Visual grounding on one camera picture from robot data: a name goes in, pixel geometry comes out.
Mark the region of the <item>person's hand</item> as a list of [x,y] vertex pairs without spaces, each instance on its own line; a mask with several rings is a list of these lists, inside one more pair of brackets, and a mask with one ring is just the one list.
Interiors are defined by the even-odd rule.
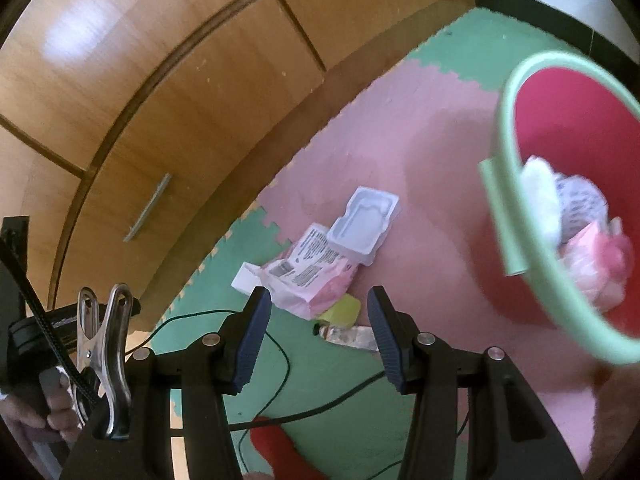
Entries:
[[73,446],[81,432],[79,418],[74,410],[74,401],[70,395],[70,380],[62,370],[51,368],[44,373],[51,381],[51,388],[44,394],[47,408],[36,410],[26,402],[25,393],[1,395],[1,417],[10,434],[32,466],[43,479],[52,479],[50,472],[37,452],[27,430],[50,429],[68,446]]

